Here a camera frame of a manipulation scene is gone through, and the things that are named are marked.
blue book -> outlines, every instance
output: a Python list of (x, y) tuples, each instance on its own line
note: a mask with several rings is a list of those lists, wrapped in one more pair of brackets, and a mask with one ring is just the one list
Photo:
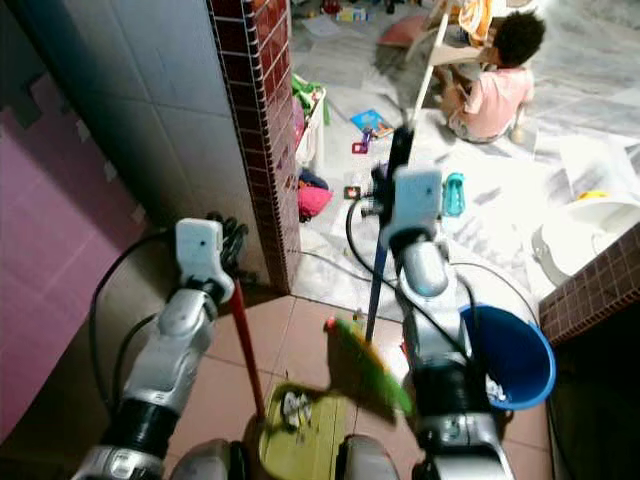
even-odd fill
[(370, 129), (373, 132), (373, 136), (376, 138), (382, 138), (393, 132), (393, 127), (374, 109), (367, 110), (366, 112), (359, 113), (351, 117), (351, 121), (364, 133), (365, 130)]

child's hair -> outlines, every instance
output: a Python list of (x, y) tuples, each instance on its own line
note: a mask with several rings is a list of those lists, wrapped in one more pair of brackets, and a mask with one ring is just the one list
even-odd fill
[(533, 12), (510, 14), (493, 40), (502, 65), (518, 67), (529, 60), (540, 48), (544, 32), (544, 21)]

scattered paper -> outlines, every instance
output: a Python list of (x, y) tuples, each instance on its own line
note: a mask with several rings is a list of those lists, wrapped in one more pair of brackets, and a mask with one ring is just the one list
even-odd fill
[(317, 37), (334, 37), (342, 33), (342, 29), (326, 15), (308, 18), (303, 20), (302, 24)]

blue bucket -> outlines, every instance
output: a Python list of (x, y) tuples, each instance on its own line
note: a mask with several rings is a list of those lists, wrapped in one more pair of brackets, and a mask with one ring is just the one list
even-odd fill
[(543, 402), (556, 380), (556, 362), (551, 345), (535, 324), (489, 305), (478, 305), (476, 332), (471, 309), (460, 311), (474, 351), (485, 352), (487, 366), (502, 386), (506, 401), (490, 399), (503, 410), (524, 410)]

teal toy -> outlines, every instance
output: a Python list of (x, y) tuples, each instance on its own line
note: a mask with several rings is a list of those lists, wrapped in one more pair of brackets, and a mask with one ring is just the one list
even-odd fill
[(442, 190), (442, 210), (447, 217), (459, 217), (464, 212), (464, 175), (452, 173)]

